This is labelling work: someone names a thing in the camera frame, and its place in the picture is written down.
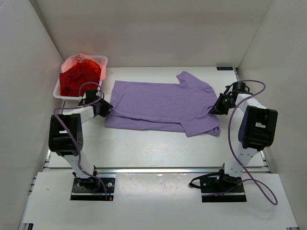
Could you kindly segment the purple t shirt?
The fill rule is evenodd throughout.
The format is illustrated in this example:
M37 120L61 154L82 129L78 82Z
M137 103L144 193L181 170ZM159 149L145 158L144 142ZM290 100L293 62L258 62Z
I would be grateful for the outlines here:
M214 89L183 71L178 83L116 81L110 103L113 109L105 127L131 130L183 132L219 136L220 121L209 111L217 96Z

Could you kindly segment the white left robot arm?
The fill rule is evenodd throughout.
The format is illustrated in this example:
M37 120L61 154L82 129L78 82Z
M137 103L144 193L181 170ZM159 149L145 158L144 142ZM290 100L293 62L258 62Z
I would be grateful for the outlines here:
M87 90L78 106L56 108L50 119L49 149L70 164L77 183L90 191L106 186L83 151L82 125L96 116L108 116L112 108L102 90Z

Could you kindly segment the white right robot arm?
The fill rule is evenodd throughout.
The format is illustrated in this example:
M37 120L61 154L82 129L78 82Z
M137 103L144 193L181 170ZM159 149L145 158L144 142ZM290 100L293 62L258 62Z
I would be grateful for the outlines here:
M240 109L244 116L238 131L238 153L234 152L228 137L233 158L222 165L215 179L215 187L221 192L239 185L244 167L257 153L272 145L278 118L278 112L261 105L244 81L226 86L209 114L227 115L230 109L233 112Z

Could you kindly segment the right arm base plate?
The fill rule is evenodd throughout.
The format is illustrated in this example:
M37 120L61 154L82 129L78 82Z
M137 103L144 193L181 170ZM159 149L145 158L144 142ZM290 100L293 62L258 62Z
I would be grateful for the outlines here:
M193 178L189 187L200 189L203 203L247 202L241 177L232 177L220 169Z

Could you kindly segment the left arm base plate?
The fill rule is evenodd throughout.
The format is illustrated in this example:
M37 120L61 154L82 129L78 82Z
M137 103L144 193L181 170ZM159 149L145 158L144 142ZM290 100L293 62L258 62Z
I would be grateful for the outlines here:
M101 177L100 179L103 181L106 189L104 189L101 181L95 178L81 179L74 177L70 200L113 201L116 185L115 175L107 175L106 177Z

